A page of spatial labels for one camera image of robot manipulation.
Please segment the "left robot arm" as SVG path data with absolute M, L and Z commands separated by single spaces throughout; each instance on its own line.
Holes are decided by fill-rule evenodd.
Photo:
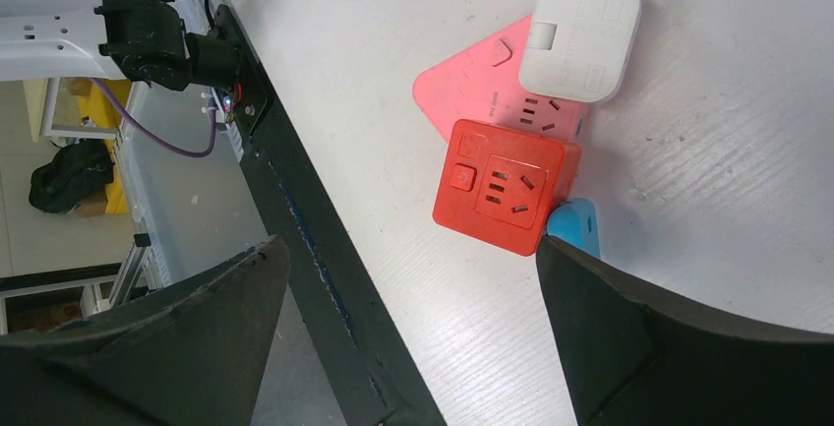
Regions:
M 103 0 L 93 9 L 1 21 L 4 82 L 87 77 L 229 89 L 243 56 L 222 38 L 188 32 L 158 0 Z

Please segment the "pink triangular power strip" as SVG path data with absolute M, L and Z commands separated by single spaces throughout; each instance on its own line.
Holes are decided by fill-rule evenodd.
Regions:
M 524 17 L 415 79 L 413 99 L 444 140 L 461 119 L 550 139 L 578 139 L 588 104 L 531 93 L 518 80 L 530 23 Z

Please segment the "red cube adapter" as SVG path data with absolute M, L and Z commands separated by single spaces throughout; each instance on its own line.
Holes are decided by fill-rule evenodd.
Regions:
M 581 147 L 510 128 L 458 120 L 433 208 L 436 224 L 531 256 L 549 215 L 569 197 Z

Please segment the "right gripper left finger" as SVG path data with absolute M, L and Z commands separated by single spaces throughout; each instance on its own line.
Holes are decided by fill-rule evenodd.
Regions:
M 277 236 L 46 333 L 1 339 L 5 425 L 246 425 L 290 256 Z

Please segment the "blue small adapter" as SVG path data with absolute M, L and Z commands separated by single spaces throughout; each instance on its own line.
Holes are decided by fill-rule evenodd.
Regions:
M 600 259 L 596 209 L 590 200 L 568 199 L 550 214 L 546 233 Z

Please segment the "white square charger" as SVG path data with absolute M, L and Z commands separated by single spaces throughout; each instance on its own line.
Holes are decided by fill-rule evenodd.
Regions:
M 537 0 L 518 79 L 534 94 L 598 104 L 622 84 L 641 0 Z

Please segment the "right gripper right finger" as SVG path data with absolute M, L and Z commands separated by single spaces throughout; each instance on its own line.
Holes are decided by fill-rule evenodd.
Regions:
M 832 335 L 705 305 L 552 236 L 536 266 L 579 424 L 832 423 Z

